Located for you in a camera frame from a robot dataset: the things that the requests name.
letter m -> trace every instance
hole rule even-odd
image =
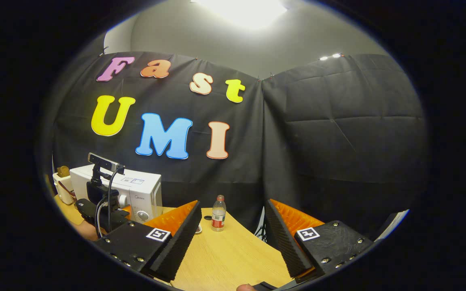
[[[150,141],[152,140],[158,156],[163,154],[168,143],[170,143],[170,149],[166,153],[167,157],[180,160],[188,158],[186,137],[189,128],[193,124],[191,120],[177,118],[165,131],[163,123],[161,123],[161,117],[158,114],[143,114],[141,119],[144,121],[144,127],[139,147],[136,148],[137,154],[152,155],[153,151],[150,148]]]

wooden table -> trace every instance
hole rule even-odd
[[[80,224],[82,217],[74,205],[66,205],[55,197],[66,218]],[[163,213],[173,208],[164,207]],[[202,216],[211,208],[202,208]],[[214,232],[211,221],[201,219],[202,232],[188,247],[176,279],[170,284],[186,291],[234,291],[237,286],[265,281],[280,287],[292,280],[279,251],[245,229],[226,214],[224,230]]]

plastic bottle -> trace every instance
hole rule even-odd
[[[224,219],[226,218],[226,203],[223,195],[217,196],[217,201],[213,203],[212,214],[211,228],[216,232],[221,232],[224,230]]]

black cable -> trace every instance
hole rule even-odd
[[[107,223],[108,223],[108,226],[109,226],[109,232],[111,232],[111,230],[112,230],[112,228],[111,228],[111,185],[112,185],[112,181],[113,181],[116,173],[118,173],[119,169],[120,169],[119,166],[116,167],[116,170],[112,174],[111,179],[109,179],[109,192],[107,193]]]
[[[95,230],[96,230],[96,235],[98,236],[98,238],[101,238],[102,236],[100,236],[100,230],[98,229],[98,208],[100,207],[100,204],[102,204],[105,200],[105,197],[102,197],[102,200],[100,200],[98,202],[98,204],[96,205],[96,210],[95,210]]]

black fabric backdrop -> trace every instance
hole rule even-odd
[[[111,81],[96,81],[113,57],[130,56],[135,61]],[[140,76],[154,59],[172,63],[169,76]],[[213,77],[210,94],[190,91],[197,72]],[[241,103],[226,98],[229,79],[246,87]],[[114,122],[120,97],[136,100],[114,136],[91,129],[101,95],[115,97],[106,124]],[[192,120],[187,160],[135,153],[147,112],[159,114],[165,130],[176,118]],[[225,160],[206,157],[210,121],[230,125]],[[164,206],[198,199],[211,207],[222,194],[228,212],[251,232],[263,201],[274,198],[323,221],[344,221],[374,239],[389,214],[407,209],[423,191],[428,169],[418,96],[398,64],[382,55],[315,61],[262,81],[181,55],[103,55],[66,95],[53,135],[56,167],[86,165],[87,153],[94,152],[132,170],[159,173]]]

